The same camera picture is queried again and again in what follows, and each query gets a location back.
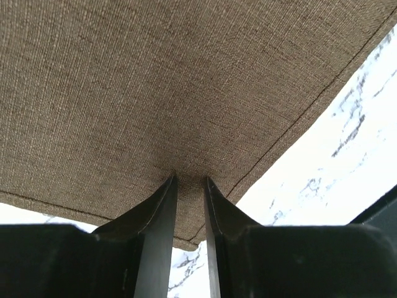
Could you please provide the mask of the brown fabric napkin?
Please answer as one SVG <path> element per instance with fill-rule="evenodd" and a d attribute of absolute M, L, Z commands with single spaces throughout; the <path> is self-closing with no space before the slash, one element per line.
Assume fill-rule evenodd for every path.
<path fill-rule="evenodd" d="M 396 23 L 395 1 L 2 1 L 1 202 L 102 225 L 179 179 L 237 202 Z"/>

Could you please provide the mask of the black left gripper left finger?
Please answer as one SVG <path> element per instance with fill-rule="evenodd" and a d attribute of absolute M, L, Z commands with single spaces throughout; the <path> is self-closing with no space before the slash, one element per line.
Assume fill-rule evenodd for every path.
<path fill-rule="evenodd" d="M 177 207 L 176 176 L 143 202 L 96 228 L 93 297 L 166 297 Z"/>

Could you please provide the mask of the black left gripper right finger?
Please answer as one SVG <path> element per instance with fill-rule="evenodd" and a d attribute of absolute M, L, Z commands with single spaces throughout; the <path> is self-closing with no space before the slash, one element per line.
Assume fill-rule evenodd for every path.
<path fill-rule="evenodd" d="M 231 203 L 212 178 L 203 179 L 203 190 L 210 295 L 239 297 L 244 289 L 244 268 L 238 268 L 242 252 L 239 238 L 259 223 Z"/>

